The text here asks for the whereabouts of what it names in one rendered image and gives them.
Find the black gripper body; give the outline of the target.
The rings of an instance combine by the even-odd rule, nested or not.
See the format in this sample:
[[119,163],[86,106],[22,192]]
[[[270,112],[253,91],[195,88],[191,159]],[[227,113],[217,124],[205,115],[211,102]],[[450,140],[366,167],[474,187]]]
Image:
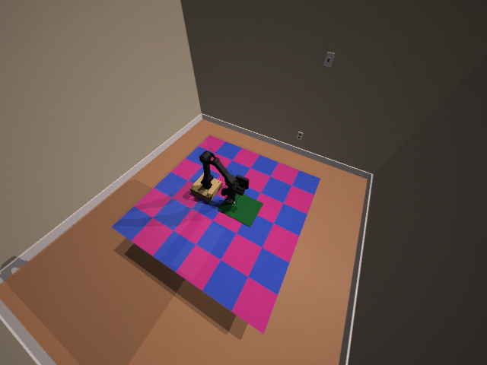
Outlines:
[[225,199],[224,203],[225,204],[228,204],[228,205],[232,205],[233,202],[234,202],[233,199],[234,199],[234,196],[235,196],[236,193],[235,192],[229,192],[228,191],[228,194],[229,194],[229,196],[228,196],[228,198]]

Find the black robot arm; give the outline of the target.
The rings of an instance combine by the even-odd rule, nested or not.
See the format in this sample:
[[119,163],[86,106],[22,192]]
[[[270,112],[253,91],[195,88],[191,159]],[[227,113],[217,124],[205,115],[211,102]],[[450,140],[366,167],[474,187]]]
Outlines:
[[[212,157],[214,160],[211,160]],[[205,151],[200,157],[200,162],[203,164],[203,170],[204,170],[204,176],[201,181],[201,184],[203,184],[203,188],[209,190],[212,187],[211,181],[214,179],[213,175],[210,173],[210,164],[215,166],[217,170],[220,172],[220,174],[224,177],[224,181],[226,182],[225,185],[228,186],[228,188],[223,188],[221,190],[221,195],[222,196],[229,196],[229,192],[235,192],[238,195],[243,195],[245,192],[245,189],[239,186],[239,182],[236,179],[236,177],[232,174],[230,174],[223,164],[220,162],[220,160],[211,152]]]

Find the black square fan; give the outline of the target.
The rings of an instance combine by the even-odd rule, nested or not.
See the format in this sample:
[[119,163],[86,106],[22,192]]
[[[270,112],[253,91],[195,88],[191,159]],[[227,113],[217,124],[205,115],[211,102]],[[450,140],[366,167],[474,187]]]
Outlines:
[[248,178],[236,175],[236,179],[239,182],[239,186],[244,187],[245,189],[249,188],[249,179]]

